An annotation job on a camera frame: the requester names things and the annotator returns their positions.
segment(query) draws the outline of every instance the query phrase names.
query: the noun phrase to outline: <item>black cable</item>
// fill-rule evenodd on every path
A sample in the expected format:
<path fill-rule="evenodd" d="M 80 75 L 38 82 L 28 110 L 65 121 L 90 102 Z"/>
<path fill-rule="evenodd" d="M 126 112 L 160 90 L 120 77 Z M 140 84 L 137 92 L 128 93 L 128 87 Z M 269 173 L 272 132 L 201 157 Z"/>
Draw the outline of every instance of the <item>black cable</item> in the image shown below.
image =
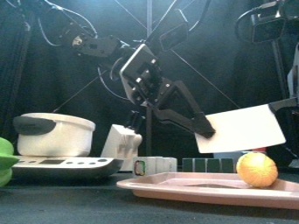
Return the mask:
<path fill-rule="evenodd" d="M 201 14 L 200 14 L 200 18 L 198 20 L 194 22 L 192 28 L 189 29 L 189 33 L 193 33 L 193 31 L 197 29 L 197 27 L 201 25 L 201 22 L 205 18 L 205 15 L 206 15 L 206 12 L 208 12 L 208 8 L 209 8 L 209 5 L 210 5 L 210 0 L 206 0 L 205 1 L 205 4 L 204 4 L 204 8 L 202 8 L 202 11 L 201 11 Z"/>
<path fill-rule="evenodd" d="M 108 91 L 116 98 L 118 98 L 120 100 L 124 100 L 124 101 L 129 101 L 125 97 L 122 97 L 122 96 L 120 96 L 118 94 L 116 94 L 116 93 L 108 88 L 108 85 L 106 85 L 106 83 L 104 82 L 102 77 L 101 77 L 102 74 L 104 74 L 105 72 L 106 72 L 106 71 L 104 71 L 104 72 L 101 73 L 100 70 L 98 70 L 98 68 L 97 68 L 97 77 L 98 77 L 98 79 L 100 79 L 100 82 L 101 82 L 104 88 L 106 89 L 106 91 Z"/>
<path fill-rule="evenodd" d="M 238 33 L 238 24 L 240 22 L 248 18 L 250 15 L 256 14 L 257 12 L 257 8 L 253 8 L 252 10 L 248 10 L 246 12 L 244 12 L 240 17 L 237 18 L 237 21 L 234 23 L 234 35 L 237 37 L 238 40 L 241 40 L 242 42 L 250 43 L 249 39 L 242 38 L 242 36 Z"/>

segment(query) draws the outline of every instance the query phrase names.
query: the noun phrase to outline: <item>dark background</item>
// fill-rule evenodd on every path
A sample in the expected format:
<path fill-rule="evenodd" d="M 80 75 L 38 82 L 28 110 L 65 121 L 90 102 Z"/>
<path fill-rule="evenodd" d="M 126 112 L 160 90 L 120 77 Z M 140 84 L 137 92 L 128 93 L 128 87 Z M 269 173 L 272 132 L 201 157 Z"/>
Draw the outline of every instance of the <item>dark background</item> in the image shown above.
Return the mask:
<path fill-rule="evenodd" d="M 100 37 L 113 35 L 130 46 L 146 37 L 145 0 L 56 0 L 52 3 L 76 11 L 93 24 Z M 172 1 L 153 0 L 153 27 Z M 190 22 L 201 14 L 205 1 L 194 1 L 182 13 Z M 285 29 L 277 41 L 263 44 L 240 42 L 233 33 L 238 16 L 263 1 L 213 0 L 206 17 L 186 41 L 170 51 L 158 53 L 162 76 L 181 80 L 205 114 L 256 106 L 288 97 L 285 76 L 292 66 L 297 33 Z M 124 124 L 130 110 L 144 115 L 145 108 L 116 98 L 98 78 L 97 61 L 77 56 L 68 47 L 49 46 L 42 38 L 36 16 L 20 13 L 0 3 L 0 136 L 16 141 L 12 119 L 24 113 L 44 112 L 78 116 L 96 125 L 90 156 L 100 156 L 110 125 Z M 52 17 L 41 17 L 44 31 L 54 42 Z M 276 55 L 281 69 L 276 69 Z M 108 88 L 125 97 L 120 81 L 102 80 Z M 152 118 L 152 155 L 181 158 L 210 157 L 197 150 L 193 135 Z M 287 143 L 268 147 L 279 165 L 299 156 L 297 117 L 289 111 L 277 113 Z M 144 141 L 138 155 L 145 155 Z"/>

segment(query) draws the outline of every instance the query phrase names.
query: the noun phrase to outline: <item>wire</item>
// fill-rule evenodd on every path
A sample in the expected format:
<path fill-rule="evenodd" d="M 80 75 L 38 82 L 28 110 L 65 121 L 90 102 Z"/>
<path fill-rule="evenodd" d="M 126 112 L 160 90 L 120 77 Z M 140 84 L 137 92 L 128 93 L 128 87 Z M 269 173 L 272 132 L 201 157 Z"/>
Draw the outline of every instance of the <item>wire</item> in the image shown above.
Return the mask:
<path fill-rule="evenodd" d="M 98 36 L 98 35 L 97 35 L 97 31 L 96 31 L 96 29 L 94 29 L 92 23 L 86 20 L 85 17 L 82 17 L 77 12 L 74 12 L 74 11 L 72 11 L 72 10 L 68 10 L 68 9 L 60 7 L 57 4 L 53 4 L 53 5 L 57 7 L 58 10 L 66 11 L 66 12 L 72 13 L 73 15 L 76 15 L 77 17 L 80 17 L 80 18 L 88 23 L 88 26 L 89 26 L 89 28 L 90 28 L 90 30 L 92 30 L 92 32 L 93 32 L 93 34 L 92 34 L 93 37 L 96 38 L 96 37 Z M 42 38 L 45 39 L 46 43 L 48 43 L 50 46 L 61 46 L 61 45 L 53 44 L 53 43 L 49 41 L 49 39 L 46 38 L 45 32 L 44 32 L 44 29 L 42 29 L 42 22 L 41 22 L 41 19 L 40 19 L 38 17 L 37 17 L 37 21 L 38 21 L 38 26 L 40 26 L 40 30 L 41 30 L 41 35 L 42 35 Z"/>
<path fill-rule="evenodd" d="M 94 29 L 92 23 L 88 21 L 88 19 L 86 19 L 85 17 L 82 17 L 77 12 L 65 9 L 65 8 L 60 7 L 58 5 L 56 5 L 56 6 L 57 6 L 60 9 L 65 10 L 66 12 L 69 12 L 69 13 L 74 14 L 76 16 L 78 16 L 80 18 L 82 18 L 82 20 L 88 23 L 88 26 L 90 27 L 90 30 L 93 31 L 93 35 L 94 35 L 94 38 L 96 38 L 96 37 L 98 36 L 98 34 L 97 34 L 97 31 L 96 31 L 96 29 Z"/>
<path fill-rule="evenodd" d="M 124 101 L 129 101 L 125 97 L 117 95 L 117 94 L 108 88 L 108 85 L 106 85 L 106 83 L 104 82 L 102 77 L 101 77 L 102 74 L 104 74 L 105 72 L 106 72 L 106 70 L 101 73 L 101 72 L 100 72 L 100 69 L 97 68 L 97 77 L 98 77 L 98 79 L 100 79 L 100 82 L 101 82 L 104 88 L 106 89 L 106 91 L 108 91 L 116 98 L 118 98 L 118 99 L 121 99 L 121 100 L 124 100 Z"/>
<path fill-rule="evenodd" d="M 205 18 L 206 12 L 208 12 L 209 5 L 210 5 L 210 0 L 206 0 L 205 4 L 204 4 L 202 11 L 201 11 L 201 14 L 200 14 L 200 19 L 196 21 L 192 28 L 189 29 L 189 33 L 192 33 L 196 30 L 196 28 L 201 25 L 201 22 Z"/>
<path fill-rule="evenodd" d="M 8 0 L 5 0 L 5 1 L 13 8 L 17 8 Z"/>
<path fill-rule="evenodd" d="M 41 36 L 42 36 L 44 40 L 46 41 L 46 43 L 48 43 L 50 46 L 61 46 L 61 45 L 56 45 L 56 44 L 53 44 L 53 43 L 49 41 L 49 39 L 46 38 L 46 35 L 45 35 L 45 33 L 44 33 L 44 30 L 42 30 L 42 23 L 41 23 L 41 20 L 40 20 L 38 17 L 37 17 L 37 22 L 38 22 L 38 26 L 40 26 L 40 30 L 41 30 Z"/>
<path fill-rule="evenodd" d="M 234 23 L 234 35 L 236 35 L 236 37 L 237 37 L 238 40 L 241 40 L 241 41 L 244 41 L 244 42 L 246 42 L 246 43 L 250 43 L 250 40 L 242 38 L 242 36 L 240 35 L 240 33 L 238 33 L 238 24 L 240 24 L 240 22 L 244 20 L 244 18 L 249 17 L 249 16 L 253 15 L 253 14 L 254 14 L 254 9 L 248 10 L 246 12 L 244 12 L 244 13 L 240 15 L 240 17 L 237 18 L 237 21 L 236 21 L 236 23 Z"/>
<path fill-rule="evenodd" d="M 113 64 L 110 70 L 109 70 L 109 79 L 110 79 L 112 81 L 117 81 L 117 80 L 118 80 L 118 78 L 113 78 L 113 72 L 114 72 L 114 69 L 116 69 L 118 63 L 120 63 L 122 60 L 124 60 L 122 57 L 118 58 L 118 59 L 116 60 L 114 64 Z"/>
<path fill-rule="evenodd" d="M 188 61 L 178 55 L 178 53 L 172 50 L 172 53 L 182 61 L 182 63 L 190 68 L 190 70 L 210 84 L 210 86 L 218 91 L 218 93 L 226 98 L 226 100 L 240 109 L 240 106 L 232 101 L 232 99 L 222 93 L 222 91 L 212 84 L 206 77 L 196 70 L 196 68 L 188 63 Z"/>

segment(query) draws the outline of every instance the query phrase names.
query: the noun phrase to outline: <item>rice cooker handle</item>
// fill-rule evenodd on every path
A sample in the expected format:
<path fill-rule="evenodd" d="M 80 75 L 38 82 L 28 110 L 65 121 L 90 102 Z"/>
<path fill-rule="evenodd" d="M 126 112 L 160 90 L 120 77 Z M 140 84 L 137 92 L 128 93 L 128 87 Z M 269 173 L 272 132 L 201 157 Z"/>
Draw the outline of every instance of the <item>rice cooker handle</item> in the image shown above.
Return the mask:
<path fill-rule="evenodd" d="M 29 116 L 13 118 L 13 128 L 16 132 L 25 136 L 38 136 L 49 133 L 56 126 L 53 120 Z"/>

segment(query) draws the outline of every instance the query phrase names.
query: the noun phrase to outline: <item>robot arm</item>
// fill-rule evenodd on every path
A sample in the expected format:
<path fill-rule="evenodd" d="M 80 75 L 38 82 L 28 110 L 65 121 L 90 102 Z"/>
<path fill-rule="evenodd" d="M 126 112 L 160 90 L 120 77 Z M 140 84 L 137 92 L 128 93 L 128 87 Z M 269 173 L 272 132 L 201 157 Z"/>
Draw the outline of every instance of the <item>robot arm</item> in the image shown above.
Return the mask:
<path fill-rule="evenodd" d="M 157 58 L 145 44 L 134 49 L 113 36 L 97 38 L 96 31 L 84 27 L 60 6 L 46 0 L 21 0 L 20 5 L 37 15 L 52 17 L 60 21 L 56 32 L 58 32 L 62 46 L 70 47 L 80 54 L 97 57 L 100 65 L 109 70 L 120 62 L 118 75 L 126 98 L 133 104 L 144 104 L 150 107 L 161 123 L 172 123 L 206 138 L 213 135 L 214 129 L 210 127 L 186 87 L 180 81 L 170 82 L 161 76 Z M 190 111 L 189 118 L 166 108 L 166 102 L 173 95 L 178 95 L 184 99 Z"/>

